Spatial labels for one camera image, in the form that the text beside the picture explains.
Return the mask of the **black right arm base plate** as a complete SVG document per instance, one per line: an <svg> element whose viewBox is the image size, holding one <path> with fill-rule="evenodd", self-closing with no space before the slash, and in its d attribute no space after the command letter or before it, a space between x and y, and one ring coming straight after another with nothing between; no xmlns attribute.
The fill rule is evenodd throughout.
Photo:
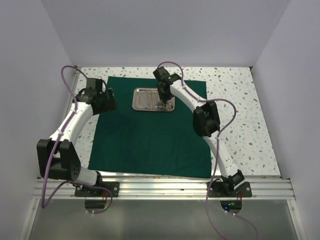
<svg viewBox="0 0 320 240"><path fill-rule="evenodd" d="M209 198L251 198L253 196L251 185L248 181L232 190L226 186L225 182L218 179L213 181L212 184L207 182L207 188L209 188Z"/></svg>

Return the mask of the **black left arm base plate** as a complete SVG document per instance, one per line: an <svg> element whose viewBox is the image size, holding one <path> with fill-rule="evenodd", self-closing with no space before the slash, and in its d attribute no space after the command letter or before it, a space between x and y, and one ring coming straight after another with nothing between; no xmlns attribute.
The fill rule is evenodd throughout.
<svg viewBox="0 0 320 240"><path fill-rule="evenodd" d="M118 181L103 181L101 186L79 186L76 188L74 196L79 198L98 198L103 193L108 197L117 198L119 196L120 183Z"/></svg>

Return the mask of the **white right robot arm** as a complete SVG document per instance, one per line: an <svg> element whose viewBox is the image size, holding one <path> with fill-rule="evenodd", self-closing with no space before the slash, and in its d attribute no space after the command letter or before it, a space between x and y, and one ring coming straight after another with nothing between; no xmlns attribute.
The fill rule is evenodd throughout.
<svg viewBox="0 0 320 240"><path fill-rule="evenodd" d="M219 141L221 128L216 100L207 100L193 91L178 74L170 74L163 66L153 71L157 80L160 100L166 103L172 97L180 99L193 113L192 126L195 133L202 137L215 155L219 168L222 189L227 196L235 196L245 183L245 177L232 159L227 147Z"/></svg>

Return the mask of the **dark green surgical cloth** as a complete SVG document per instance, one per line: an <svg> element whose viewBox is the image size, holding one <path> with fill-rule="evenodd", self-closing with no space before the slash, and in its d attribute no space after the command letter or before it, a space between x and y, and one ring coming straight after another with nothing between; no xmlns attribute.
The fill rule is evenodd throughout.
<svg viewBox="0 0 320 240"><path fill-rule="evenodd" d="M211 150L196 135L193 113L181 100L171 112L133 109L134 90L155 85L155 79L108 78L117 108L98 117L89 169L209 178Z"/></svg>

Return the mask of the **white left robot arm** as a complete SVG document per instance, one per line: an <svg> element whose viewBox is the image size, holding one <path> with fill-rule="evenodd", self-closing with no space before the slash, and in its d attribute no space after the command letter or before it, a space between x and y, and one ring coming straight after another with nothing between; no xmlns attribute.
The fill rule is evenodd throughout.
<svg viewBox="0 0 320 240"><path fill-rule="evenodd" d="M82 165L75 145L92 116L116 108L113 90L107 87L106 82L101 78L88 78L85 88L73 97L70 111L58 129L36 145L41 177L86 185L92 196L101 195L104 184L99 181L98 172Z"/></svg>

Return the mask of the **silver surgical scissors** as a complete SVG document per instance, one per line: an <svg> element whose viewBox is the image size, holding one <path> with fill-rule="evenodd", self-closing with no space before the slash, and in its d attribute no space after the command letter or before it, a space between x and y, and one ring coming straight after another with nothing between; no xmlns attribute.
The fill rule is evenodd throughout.
<svg viewBox="0 0 320 240"><path fill-rule="evenodd" d="M175 109L175 103L167 101L166 103L159 101L156 104L156 110L159 112L172 112Z"/></svg>

